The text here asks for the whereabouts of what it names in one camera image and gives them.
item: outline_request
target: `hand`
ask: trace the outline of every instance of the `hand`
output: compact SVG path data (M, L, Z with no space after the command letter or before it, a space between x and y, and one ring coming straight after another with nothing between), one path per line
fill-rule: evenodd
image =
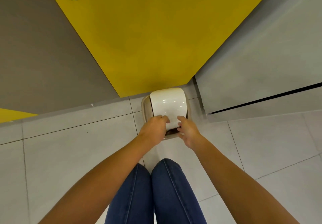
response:
M181 121L178 123L181 128L177 128L177 130L180 132L179 137L184 141L184 144L188 148L193 149L194 142L199 136L201 136L196 124L183 116L178 116L177 118Z
M166 134L166 123L170 123L167 116L158 115L151 117L141 128L139 135L149 142L152 146L159 144Z

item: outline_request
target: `person's right arm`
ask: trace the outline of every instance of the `person's right arm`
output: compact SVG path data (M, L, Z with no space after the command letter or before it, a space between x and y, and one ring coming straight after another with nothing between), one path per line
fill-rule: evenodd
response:
M237 224L298 223L257 181L204 138L191 120L178 116L184 143L197 155Z

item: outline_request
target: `leg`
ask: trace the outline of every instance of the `leg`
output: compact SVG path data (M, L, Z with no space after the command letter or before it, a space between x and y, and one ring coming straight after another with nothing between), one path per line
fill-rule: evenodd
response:
M206 224L197 198L181 167L161 160L151 173L153 200L158 224Z
M152 224L151 176L137 164L116 193L107 211L105 224Z

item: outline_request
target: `yellow triangle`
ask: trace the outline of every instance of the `yellow triangle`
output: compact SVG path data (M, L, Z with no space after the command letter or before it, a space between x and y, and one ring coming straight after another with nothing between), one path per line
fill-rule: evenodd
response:
M20 112L15 110L9 110L0 108L0 123L12 120L23 119L31 116L35 116L36 114Z

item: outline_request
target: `person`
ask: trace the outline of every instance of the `person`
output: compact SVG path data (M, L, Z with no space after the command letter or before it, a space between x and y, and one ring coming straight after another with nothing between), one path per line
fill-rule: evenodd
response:
M195 123L178 116L179 137L197 155L236 223L298 223L258 182L203 137ZM180 166L161 160L151 175L139 160L159 144L167 116L152 117L129 144L83 176L39 222L95 223L108 208L106 224L206 223Z

